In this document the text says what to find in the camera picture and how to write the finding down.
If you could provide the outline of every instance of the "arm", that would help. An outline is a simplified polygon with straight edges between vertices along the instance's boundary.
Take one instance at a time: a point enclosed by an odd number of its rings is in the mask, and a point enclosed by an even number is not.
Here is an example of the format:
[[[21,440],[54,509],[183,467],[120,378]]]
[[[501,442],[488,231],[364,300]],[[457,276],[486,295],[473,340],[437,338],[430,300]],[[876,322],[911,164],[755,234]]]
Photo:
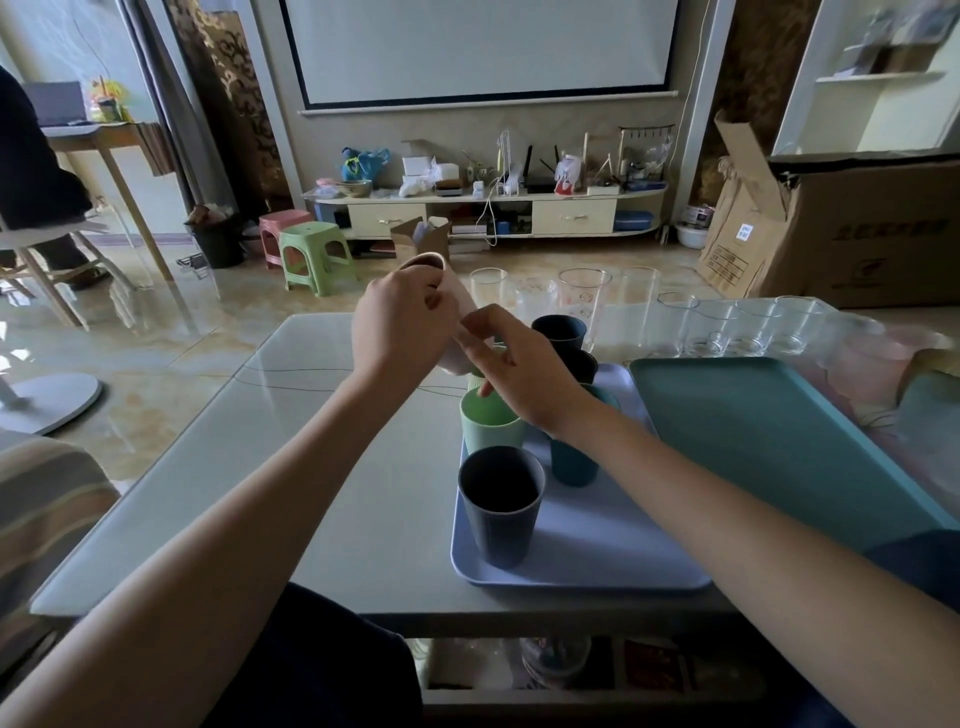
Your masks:
[[[415,267],[357,306],[354,371],[289,443],[127,577],[0,706],[4,726],[199,724],[357,459],[439,360],[456,303]]]
[[[513,366],[458,334],[514,410],[600,463],[853,723],[956,721],[960,616],[587,395],[546,340],[506,311],[488,307],[464,323],[503,336]]]

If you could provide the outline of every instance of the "teal cup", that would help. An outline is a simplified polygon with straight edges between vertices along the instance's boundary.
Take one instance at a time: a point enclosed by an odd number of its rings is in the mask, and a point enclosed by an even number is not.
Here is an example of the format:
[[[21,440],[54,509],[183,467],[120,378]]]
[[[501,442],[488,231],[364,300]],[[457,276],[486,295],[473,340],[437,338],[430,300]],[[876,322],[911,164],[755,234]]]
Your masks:
[[[519,448],[523,445],[527,424],[496,392],[477,397],[479,389],[469,390],[460,400],[460,422],[467,452],[496,445]]]
[[[501,359],[507,350],[502,344],[494,344],[491,346],[491,349],[493,349]],[[487,378],[484,376],[484,373],[480,371],[476,364],[472,364],[470,366],[470,373],[467,375],[467,389],[476,389],[485,381],[487,381]]]
[[[620,402],[610,392],[592,384],[581,384],[584,389],[604,404],[620,409]],[[589,485],[600,472],[600,466],[567,443],[550,438],[550,470],[564,485],[583,488]]]

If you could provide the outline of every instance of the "forearm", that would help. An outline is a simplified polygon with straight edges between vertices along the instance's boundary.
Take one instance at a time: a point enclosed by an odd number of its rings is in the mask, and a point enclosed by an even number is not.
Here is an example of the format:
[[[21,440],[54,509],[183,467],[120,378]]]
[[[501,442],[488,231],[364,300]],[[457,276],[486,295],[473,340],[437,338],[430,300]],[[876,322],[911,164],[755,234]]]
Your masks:
[[[198,724],[357,459],[413,389],[380,381],[350,377],[298,435],[125,579],[0,707],[0,723]]]
[[[570,438],[857,725],[960,714],[960,618],[609,408]]]

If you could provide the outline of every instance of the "blue container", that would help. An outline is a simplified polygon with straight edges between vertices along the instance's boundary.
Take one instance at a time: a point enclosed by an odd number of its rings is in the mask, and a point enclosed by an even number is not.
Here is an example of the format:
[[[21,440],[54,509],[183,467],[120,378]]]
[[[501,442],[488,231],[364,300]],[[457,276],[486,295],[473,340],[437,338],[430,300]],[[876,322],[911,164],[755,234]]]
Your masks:
[[[584,389],[594,395],[597,399],[611,407],[620,408],[620,403],[610,392],[600,387],[594,387],[592,384],[581,384]],[[600,466],[590,460],[586,455],[572,448],[567,443],[550,438],[550,470],[564,485],[573,488],[584,488],[596,478],[600,472]]]
[[[639,232],[649,230],[654,224],[654,219],[655,216],[653,212],[631,209],[621,210],[620,212],[616,212],[613,216],[613,231]]]

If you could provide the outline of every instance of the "white box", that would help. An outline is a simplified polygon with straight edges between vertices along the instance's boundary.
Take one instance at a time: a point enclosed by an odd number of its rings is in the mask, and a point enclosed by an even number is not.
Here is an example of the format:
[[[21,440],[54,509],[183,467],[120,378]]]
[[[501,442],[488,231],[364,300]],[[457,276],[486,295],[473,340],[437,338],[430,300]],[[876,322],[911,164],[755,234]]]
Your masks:
[[[403,174],[411,177],[430,174],[430,157],[404,157]]]

